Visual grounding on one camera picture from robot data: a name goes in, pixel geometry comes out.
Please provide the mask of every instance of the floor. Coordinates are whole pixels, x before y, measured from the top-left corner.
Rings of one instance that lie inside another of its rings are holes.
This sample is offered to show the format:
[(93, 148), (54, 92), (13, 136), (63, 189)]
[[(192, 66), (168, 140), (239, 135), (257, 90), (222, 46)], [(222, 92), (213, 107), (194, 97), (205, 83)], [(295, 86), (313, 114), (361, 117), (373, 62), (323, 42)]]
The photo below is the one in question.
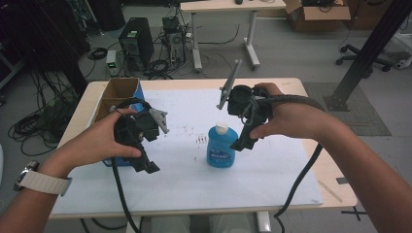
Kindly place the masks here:
[[(143, 16), (147, 9), (126, 7), (126, 18), (138, 15)], [(164, 9), (155, 11), (156, 14), (167, 14)], [(284, 18), (260, 17), (257, 20), (254, 46), (261, 67), (251, 69), (249, 57), (243, 49), (243, 36), (247, 34), (247, 25), (241, 25), (238, 36), (233, 42), (224, 46), (201, 45), (204, 70), (195, 73), (192, 63), (180, 68), (172, 74), (173, 79), (216, 79), (226, 78), (231, 72), (235, 59), (243, 59), (240, 78), (299, 78), (303, 82), (339, 83), (351, 62), (344, 62), (341, 66), (335, 65), (340, 57), (339, 48), (345, 43), (361, 47), (370, 31), (349, 31), (341, 25), (336, 31), (325, 33), (296, 33)], [(153, 37), (160, 31), (154, 23), (151, 28)], [(199, 29), (199, 38), (204, 42), (225, 42), (234, 37), (234, 25), (202, 26)], [(108, 47), (117, 41), (119, 31), (105, 32), (103, 36), (90, 35), (91, 47)], [(156, 44), (155, 54), (159, 54), (159, 45)], [(389, 44), (382, 54), (394, 62), (405, 58), (403, 48)], [(79, 66), (89, 82), (108, 80), (110, 77), (105, 70), (104, 61), (93, 62), (86, 56), (79, 61)], [(382, 72), (379, 66), (374, 66), (374, 72), (368, 79), (360, 82), (360, 88), (375, 108), (380, 118), (392, 133), (390, 137), (361, 137), (378, 154), (394, 167), (409, 183), (412, 184), (412, 109), (409, 101), (412, 100), (412, 68), (401, 70), (392, 69)], [(12, 186), (20, 169), (32, 159), (20, 152), (20, 143), (10, 139), (7, 130), (17, 120), (36, 110), (36, 89), (27, 70), (21, 71), (2, 90), (7, 104), (0, 107), (0, 143), (3, 147), (4, 173), (0, 186), (0, 212), (16, 195)], [(42, 151), (42, 143), (34, 140), (29, 142), (28, 149)], [(49, 153), (37, 156), (43, 161)], [(249, 214), (252, 225), (256, 224), (253, 214)], [(124, 218), (100, 218), (102, 224), (118, 226), (125, 224)], [(281, 216), (286, 232), (376, 232), (367, 215), (363, 214), (363, 207), (357, 204), (354, 208), (287, 211)], [(96, 226), (90, 219), (86, 219), (89, 232), (109, 232)], [(207, 218), (193, 216), (192, 232), (208, 232)], [(281, 228), (275, 219), (271, 219), (272, 232), (280, 232)], [(85, 232), (78, 219), (51, 220), (45, 232)], [(125, 232), (125, 229), (110, 231)], [(150, 232), (150, 218), (143, 221), (143, 232)]]

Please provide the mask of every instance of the white desk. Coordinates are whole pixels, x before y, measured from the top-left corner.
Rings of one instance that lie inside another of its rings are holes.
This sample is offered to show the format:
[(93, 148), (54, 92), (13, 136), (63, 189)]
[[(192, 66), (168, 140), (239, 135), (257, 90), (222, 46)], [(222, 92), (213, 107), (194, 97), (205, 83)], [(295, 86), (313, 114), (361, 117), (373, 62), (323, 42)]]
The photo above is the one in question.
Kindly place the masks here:
[(244, 0), (243, 4), (237, 5), (234, 0), (209, 0), (200, 2), (187, 2), (181, 4), (181, 9), (185, 13), (191, 13), (191, 30), (192, 30), (192, 52), (193, 52), (193, 64), (194, 70), (199, 72), (202, 70), (202, 63), (200, 60), (200, 50), (198, 45), (198, 37), (196, 32), (196, 23), (198, 17), (206, 16), (205, 23), (216, 23), (222, 25), (229, 22), (233, 24), (243, 23), (239, 19), (239, 15), (250, 13), (249, 18), (249, 33), (248, 37), (244, 38), (245, 46), (249, 56), (252, 60), (252, 68), (255, 69), (260, 66), (258, 56), (252, 45), (252, 40), (255, 31), (255, 23), (258, 14), (258, 10), (271, 10), (271, 9), (284, 9), (286, 4), (283, 0), (276, 0), (273, 3), (262, 2), (260, 0)]
[[(145, 81), (142, 82), (143, 90), (157, 90), (157, 89), (205, 89), (205, 88), (215, 88), (218, 89), (220, 86), (223, 86), (225, 80), (186, 80), (186, 81)], [(247, 84), (249, 86), (254, 85), (255, 83), (262, 83), (262, 82), (272, 82), (276, 83), (285, 93), (293, 93), (293, 94), (300, 94), (305, 95), (305, 90), (298, 79), (238, 79), (236, 80), (235, 84)], [(105, 88), (107, 82), (95, 82), (90, 83), (86, 89), (86, 92), (74, 113), (72, 120), (70, 121), (66, 132), (63, 135), (62, 140), (60, 141), (60, 146), (63, 145), (65, 142), (70, 140), (71, 138), (75, 137), (79, 133), (81, 133), (86, 126), (88, 125), (89, 119), (93, 114), (94, 108), (99, 101), (99, 96), (102, 93), (103, 89)], [(303, 146), (308, 155), (311, 155), (316, 143), (310, 140), (303, 140)], [(148, 155), (150, 159), (154, 162), (159, 162), (160, 159), (156, 158), (155, 156), (151, 155), (154, 151), (148, 151)], [(160, 165), (160, 169), (167, 170), (168, 168)], [(319, 184), (319, 190), (322, 195), (323, 204), (320, 205), (291, 205), (291, 209), (302, 209), (302, 208), (325, 208), (325, 207), (350, 207), (354, 206), (357, 203), (357, 198), (350, 188), (348, 184), (338, 184), (336, 178), (343, 177), (340, 170), (336, 167), (333, 160), (328, 156), (328, 154), (324, 151), (321, 156), (319, 157), (318, 161), (315, 163), (313, 167), (313, 171), (316, 175), (316, 182)], [(91, 216), (123, 216), (123, 212), (119, 210), (105, 210), (107, 205), (112, 204), (113, 202), (120, 202), (119, 197), (117, 195), (116, 188), (113, 190), (108, 190), (107, 186), (113, 186), (115, 181), (113, 179), (113, 174), (110, 168), (103, 167), (103, 163), (99, 162), (93, 165), (87, 165), (85, 168), (77, 168), (75, 169), (77, 174), (83, 173), (82, 176), (87, 177), (89, 180), (93, 179), (94, 182), (84, 183), (84, 188), (82, 193), (70, 192), (70, 189), (67, 193), (67, 196), (70, 198), (74, 198), (75, 202), (82, 202), (89, 198), (88, 195), (93, 195), (97, 200), (97, 204), (93, 206), (93, 211), (87, 210), (84, 207), (74, 208), (72, 209), (75, 204), (73, 205), (60, 205), (60, 202), (64, 202), (64, 198), (59, 198), (56, 203), (55, 209), (51, 213), (52, 218), (67, 218), (67, 217), (91, 217)], [(128, 175), (134, 176), (135, 173), (127, 172), (124, 169), (120, 171), (123, 173), (123, 179), (126, 179)], [(147, 175), (145, 173), (139, 173), (139, 176), (149, 178), (154, 174)], [(149, 185), (145, 184), (145, 188), (151, 188)], [(147, 196), (136, 196), (136, 198), (147, 198)], [(132, 197), (126, 196), (126, 201), (129, 207), (133, 207), (136, 205), (139, 200), (135, 200)], [(234, 208), (233, 206), (228, 208), (222, 207), (214, 207), (213, 205), (210, 206), (208, 209), (202, 210), (194, 210), (194, 209), (180, 209), (176, 210), (176, 207), (172, 209), (164, 208), (158, 206), (156, 203), (152, 203), (149, 208), (145, 211), (139, 211), (136, 209), (131, 209), (131, 212), (136, 216), (154, 216), (154, 215), (175, 215), (175, 214), (208, 214), (208, 213), (230, 213), (230, 212), (263, 212), (263, 211), (274, 211), (279, 209), (279, 206), (256, 206), (256, 207), (247, 207), (242, 208), (241, 206)]]

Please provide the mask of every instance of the computer tower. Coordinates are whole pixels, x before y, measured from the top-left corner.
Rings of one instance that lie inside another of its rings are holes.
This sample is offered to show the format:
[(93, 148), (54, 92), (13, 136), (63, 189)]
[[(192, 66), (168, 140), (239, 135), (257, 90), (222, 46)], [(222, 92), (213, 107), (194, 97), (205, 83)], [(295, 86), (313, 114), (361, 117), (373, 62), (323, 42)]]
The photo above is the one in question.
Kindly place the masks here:
[(155, 51), (149, 21), (132, 17), (119, 36), (128, 71), (145, 71)]
[(172, 64), (185, 62), (185, 48), (183, 32), (175, 32), (167, 35), (169, 41), (169, 56)]

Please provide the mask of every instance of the table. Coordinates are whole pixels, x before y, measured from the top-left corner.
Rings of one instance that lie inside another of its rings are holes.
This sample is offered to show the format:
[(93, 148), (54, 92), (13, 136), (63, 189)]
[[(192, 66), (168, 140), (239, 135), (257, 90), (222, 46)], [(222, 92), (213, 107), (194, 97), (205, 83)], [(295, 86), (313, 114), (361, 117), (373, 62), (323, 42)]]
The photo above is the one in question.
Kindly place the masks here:
[(240, 15), (250, 13), (248, 37), (244, 38), (244, 40), (246, 49), (248, 51), (248, 55), (251, 57), (252, 60), (252, 68), (255, 69), (260, 66), (258, 56), (252, 45), (258, 10), (285, 8), (286, 4), (282, 0), (276, 0), (273, 3), (262, 2), (260, 0), (244, 0), (243, 4), (241, 5), (235, 4), (234, 0), (209, 0), (181, 3), (181, 10), (185, 13), (191, 13), (192, 53), (194, 70), (197, 72), (200, 72), (202, 70), (198, 37), (196, 32), (196, 23), (198, 17), (202, 17), (204, 15), (208, 16), (208, 20), (204, 21), (205, 24), (211, 24), (211, 21), (215, 22), (218, 25), (222, 25), (228, 22), (231, 22), (233, 24), (239, 24), (243, 23), (243, 21), (240, 19)]
[[(215, 88), (218, 89), (219, 87), (223, 86), (225, 79), (221, 80), (170, 80), (170, 81), (141, 81), (141, 85), (143, 90), (168, 90), (168, 89), (183, 89), (183, 90), (196, 90), (196, 89), (205, 89), (205, 88)], [(299, 95), (306, 95), (304, 87), (300, 80), (298, 79), (237, 79), (235, 81), (235, 85), (238, 84), (246, 84), (249, 86), (253, 86), (256, 83), (275, 83), (277, 84), (281, 90), (285, 93), (289, 94), (299, 94)], [(107, 82), (94, 82), (90, 83), (86, 89), (86, 92), (79, 103), (79, 106), (74, 113), (60, 143), (59, 146), (65, 144), (68, 140), (72, 139), (76, 135), (80, 134), (83, 130), (85, 130), (86, 126), (89, 125), (91, 116), (96, 108), (96, 105), (99, 101), (101, 93), (103, 92)], [(302, 140), (304, 149), (308, 156), (310, 156), (317, 145), (316, 142), (312, 140)], [(106, 168), (107, 173), (111, 176), (111, 169)], [(322, 194), (323, 203), (321, 205), (290, 205), (290, 209), (306, 209), (306, 208), (330, 208), (330, 207), (352, 207), (357, 204), (357, 197), (355, 196), (354, 191), (348, 184), (339, 184), (337, 182), (337, 178), (343, 177), (342, 173), (327, 154), (325, 150), (321, 153), (318, 161), (312, 168), (315, 176), (316, 182), (319, 185), (320, 192)], [(96, 188), (104, 187), (104, 184), (97, 184), (101, 185)], [(105, 193), (104, 191), (101, 192), (99, 198), (102, 198), (104, 202), (104, 198), (112, 198), (109, 200), (113, 200), (112, 197), (108, 197), (109, 194)], [(276, 208), (274, 207), (255, 207), (255, 208), (234, 208), (234, 209), (214, 209), (211, 207), (209, 210), (180, 210), (180, 211), (170, 211), (170, 210), (156, 210), (156, 211), (145, 211), (145, 212), (136, 212), (133, 211), (132, 213), (135, 216), (155, 216), (155, 215), (175, 215), (175, 214), (211, 214), (211, 213), (230, 213), (230, 212), (258, 212), (260, 214), (274, 211)], [(85, 210), (73, 210), (65, 213), (56, 213), (54, 210), (51, 213), (51, 218), (73, 218), (73, 217), (102, 217), (102, 216), (122, 216), (120, 212), (98, 212), (98, 213), (89, 213), (85, 212)]]

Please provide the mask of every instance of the strap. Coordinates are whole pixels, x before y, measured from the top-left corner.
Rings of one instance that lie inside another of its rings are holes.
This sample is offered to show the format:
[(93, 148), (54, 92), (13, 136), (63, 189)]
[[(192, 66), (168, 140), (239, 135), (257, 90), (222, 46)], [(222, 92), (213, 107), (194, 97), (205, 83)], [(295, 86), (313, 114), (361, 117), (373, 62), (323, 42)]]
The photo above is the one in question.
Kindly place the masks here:
[(45, 192), (49, 194), (61, 194), (61, 196), (64, 196), (71, 181), (71, 178), (60, 179), (50, 177), (42, 173), (29, 171), (24, 176), (20, 185), (36, 191)]

